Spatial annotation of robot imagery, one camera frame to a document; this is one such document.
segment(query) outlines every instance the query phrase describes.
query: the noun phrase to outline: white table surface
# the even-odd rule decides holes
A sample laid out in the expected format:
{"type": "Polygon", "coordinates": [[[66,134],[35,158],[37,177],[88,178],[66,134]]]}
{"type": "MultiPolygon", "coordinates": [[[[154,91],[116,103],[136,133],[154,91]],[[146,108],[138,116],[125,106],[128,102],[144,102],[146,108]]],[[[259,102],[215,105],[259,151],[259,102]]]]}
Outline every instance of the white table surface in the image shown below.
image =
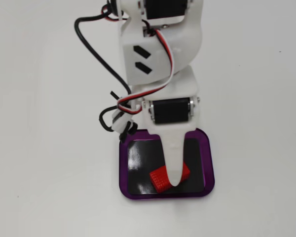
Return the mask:
{"type": "MultiPolygon", "coordinates": [[[[141,202],[98,123],[124,91],[73,28],[104,3],[0,0],[0,237],[296,237],[296,0],[205,1],[192,66],[216,186],[141,202]]],[[[117,26],[82,30],[121,72],[117,26]]]]}

